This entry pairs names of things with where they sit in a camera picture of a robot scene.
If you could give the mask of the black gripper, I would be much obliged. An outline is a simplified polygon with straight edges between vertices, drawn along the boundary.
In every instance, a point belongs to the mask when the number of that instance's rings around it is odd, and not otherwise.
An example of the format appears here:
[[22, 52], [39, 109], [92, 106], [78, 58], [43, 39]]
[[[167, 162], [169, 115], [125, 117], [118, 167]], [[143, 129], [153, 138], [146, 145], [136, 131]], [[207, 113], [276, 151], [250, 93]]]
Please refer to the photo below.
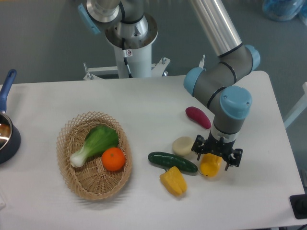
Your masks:
[[226, 162], [225, 171], [229, 167], [239, 167], [243, 155], [243, 149], [233, 149], [235, 141], [225, 142], [225, 138], [221, 137], [217, 140], [212, 134], [209, 134], [208, 139], [201, 135], [197, 135], [192, 145], [191, 150], [197, 155], [199, 161], [202, 154], [211, 153], [222, 157]]

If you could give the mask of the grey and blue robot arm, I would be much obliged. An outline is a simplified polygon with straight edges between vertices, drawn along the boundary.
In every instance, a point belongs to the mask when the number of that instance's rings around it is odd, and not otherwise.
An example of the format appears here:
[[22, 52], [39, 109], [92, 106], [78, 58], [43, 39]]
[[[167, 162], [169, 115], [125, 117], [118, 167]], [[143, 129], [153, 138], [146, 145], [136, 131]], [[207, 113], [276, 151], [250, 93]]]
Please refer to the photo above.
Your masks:
[[[259, 66], [260, 55], [244, 45], [220, 0], [190, 2], [219, 63], [212, 69], [196, 67], [184, 78], [185, 89], [214, 114], [207, 139], [197, 136], [192, 150], [198, 156], [213, 154], [227, 166], [239, 166], [242, 149], [233, 147], [249, 114], [252, 97], [236, 82]], [[84, 24], [105, 33], [113, 46], [120, 78], [153, 76], [152, 43], [158, 28], [144, 12], [141, 0], [88, 0], [78, 6]]]

